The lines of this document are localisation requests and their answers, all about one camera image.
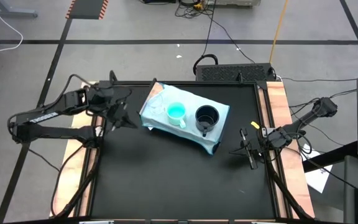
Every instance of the white paper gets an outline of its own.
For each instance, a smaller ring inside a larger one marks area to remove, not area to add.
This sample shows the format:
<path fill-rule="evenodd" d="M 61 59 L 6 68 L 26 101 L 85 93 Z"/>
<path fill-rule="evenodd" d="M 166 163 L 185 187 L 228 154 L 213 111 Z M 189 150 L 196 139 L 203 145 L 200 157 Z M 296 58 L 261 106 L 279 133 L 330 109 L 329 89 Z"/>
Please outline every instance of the white paper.
<path fill-rule="evenodd" d="M 306 150 L 310 149 L 309 145 L 307 144 L 303 145 L 303 148 L 305 148 Z M 314 156 L 320 155 L 320 153 L 312 149 L 311 154 L 305 154 L 305 155 L 307 159 L 309 159 L 309 158 L 313 158 Z M 325 167 L 325 169 L 327 169 L 328 171 L 331 171 L 332 168 L 333 165 Z M 305 175 L 306 175 L 306 182 L 308 183 L 308 185 L 316 189 L 318 192 L 323 193 L 324 187 L 328 180 L 329 173 L 323 169 L 317 169 L 311 172 L 307 172 L 305 173 Z"/>

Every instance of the wooden table edge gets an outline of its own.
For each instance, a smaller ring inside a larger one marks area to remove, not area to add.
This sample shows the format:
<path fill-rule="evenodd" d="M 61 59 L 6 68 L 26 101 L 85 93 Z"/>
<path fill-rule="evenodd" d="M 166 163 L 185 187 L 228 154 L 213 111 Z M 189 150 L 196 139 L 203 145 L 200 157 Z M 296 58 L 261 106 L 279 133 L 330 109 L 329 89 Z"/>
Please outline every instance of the wooden table edge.
<path fill-rule="evenodd" d="M 282 82 L 268 82 L 267 92 L 270 100 L 271 110 L 273 114 L 273 120 L 276 127 L 283 126 L 285 124 L 292 123 L 290 110 L 288 107 L 287 96 Z M 264 99 L 264 93 L 259 90 L 260 104 L 262 107 L 262 117 L 265 124 L 268 124 L 269 118 L 267 116 L 267 109 Z M 90 125 L 92 117 L 87 116 L 85 112 L 75 115 L 73 118 L 72 127 L 80 128 L 82 126 Z M 101 124 L 101 119 L 98 118 L 97 123 Z M 80 147 L 80 143 L 77 140 L 68 140 L 65 155 L 63 161 Z M 290 145 L 291 148 L 297 149 L 294 144 Z M 301 158 L 295 152 L 284 149 L 281 154 L 282 164 L 284 169 L 284 175 L 289 191 L 295 197 L 296 201 L 301 205 L 307 214 L 314 216 L 313 206 L 309 195 L 308 186 L 306 183 L 305 173 L 303 172 L 303 166 Z M 92 166 L 94 156 L 91 156 L 89 161 L 89 167 Z M 85 149 L 82 149 L 71 161 L 67 162 L 65 169 L 60 176 L 58 189 L 53 199 L 53 207 L 55 213 L 61 211 L 67 202 L 71 199 L 72 195 L 78 188 L 80 183 L 80 177 L 82 173 L 83 163 L 85 161 Z M 285 205 L 283 195 L 280 189 L 276 185 L 277 201 L 279 214 L 281 217 L 286 217 Z M 86 215 L 88 208 L 88 199 L 90 196 L 90 185 L 87 187 L 83 194 L 82 203 L 80 207 L 80 216 Z"/>

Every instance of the light blue cloth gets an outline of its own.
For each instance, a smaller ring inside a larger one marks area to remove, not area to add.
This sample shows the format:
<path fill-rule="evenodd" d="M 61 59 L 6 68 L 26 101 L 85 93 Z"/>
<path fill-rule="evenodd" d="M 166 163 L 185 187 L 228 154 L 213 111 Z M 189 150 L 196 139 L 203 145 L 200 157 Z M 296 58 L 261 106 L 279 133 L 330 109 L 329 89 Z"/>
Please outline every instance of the light blue cloth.
<path fill-rule="evenodd" d="M 190 139 L 202 145 L 209 154 L 213 155 L 213 147 L 221 140 L 222 130 L 224 123 L 226 122 L 230 106 L 194 95 L 174 86 L 162 85 L 163 90 L 158 95 L 155 95 L 153 97 L 154 99 L 151 98 L 144 105 L 144 109 L 140 113 L 142 125 L 145 127 L 157 128 L 177 136 Z M 155 103 L 155 99 L 158 99 L 159 101 L 157 104 L 161 103 L 161 106 L 163 107 L 162 110 L 157 110 L 158 113 L 155 112 L 155 105 L 151 105 L 152 103 Z M 166 109 L 169 104 L 174 102 L 180 102 L 185 105 L 186 128 L 184 129 L 168 122 Z M 204 105 L 213 106 L 219 112 L 218 123 L 215 124 L 213 130 L 207 133 L 206 137 L 203 137 L 202 132 L 197 129 L 195 117 L 197 109 Z"/>

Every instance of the yellow marker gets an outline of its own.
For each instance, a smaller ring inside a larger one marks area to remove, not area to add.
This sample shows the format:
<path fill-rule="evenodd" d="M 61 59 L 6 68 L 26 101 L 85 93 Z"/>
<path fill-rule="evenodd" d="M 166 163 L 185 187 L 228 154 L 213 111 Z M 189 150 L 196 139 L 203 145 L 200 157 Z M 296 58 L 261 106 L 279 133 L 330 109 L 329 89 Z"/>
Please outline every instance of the yellow marker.
<path fill-rule="evenodd" d="M 251 125 L 253 125 L 253 127 L 255 127 L 256 129 L 260 128 L 259 125 L 255 121 L 251 122 Z"/>

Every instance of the gray floor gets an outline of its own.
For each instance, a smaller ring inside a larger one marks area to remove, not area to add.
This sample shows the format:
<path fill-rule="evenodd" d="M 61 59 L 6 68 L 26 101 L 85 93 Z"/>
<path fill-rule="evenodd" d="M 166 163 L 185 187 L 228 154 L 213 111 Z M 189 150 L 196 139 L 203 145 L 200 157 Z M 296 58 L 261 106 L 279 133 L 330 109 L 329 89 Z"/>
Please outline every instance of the gray floor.
<path fill-rule="evenodd" d="M 36 9 L 39 17 L 6 18 L 21 31 L 25 40 L 58 40 L 62 34 L 70 0 L 9 0 L 16 7 Z M 347 0 L 358 25 L 358 1 Z M 233 39 L 271 40 L 274 37 L 284 0 L 262 0 L 253 9 L 216 9 L 215 19 Z M 209 19 L 175 17 L 177 5 L 148 6 L 138 0 L 111 1 L 101 21 L 74 20 L 67 39 L 138 40 L 205 39 Z M 0 21 L 0 39 L 19 37 Z M 216 25 L 212 39 L 227 39 Z M 279 39 L 282 40 L 356 40 L 338 0 L 290 0 Z M 12 47 L 0 45 L 0 48 Z M 13 113 L 35 107 L 57 45 L 25 44 L 16 50 L 0 52 L 0 203 L 16 163 L 20 147 L 6 131 L 6 119 Z M 240 45 L 256 62 L 269 60 L 270 45 Z M 191 68 L 204 45 L 65 45 L 52 80 L 47 102 L 62 89 L 67 77 L 77 73 L 88 80 L 107 79 L 113 69 L 120 80 L 194 80 Z M 216 54 L 220 63 L 248 63 L 233 45 L 208 45 L 207 53 Z M 278 45 L 273 66 L 282 77 L 297 79 L 358 77 L 358 45 Z M 74 81 L 70 88 L 78 88 Z M 356 87 L 355 82 L 294 83 L 286 80 L 290 105 L 304 103 L 317 96 L 330 96 Z M 356 140 L 356 94 L 334 99 L 338 114 L 314 122 L 315 126 L 337 142 Z M 71 125 L 61 117 L 45 124 Z M 315 129 L 306 128 L 313 147 L 330 151 L 338 147 Z M 61 164 L 66 141 L 36 141 L 31 148 L 57 166 Z M 47 218 L 49 201 L 57 173 L 38 157 L 29 154 L 6 222 Z M 316 216 L 322 220 L 342 221 L 340 207 L 313 195 Z"/>

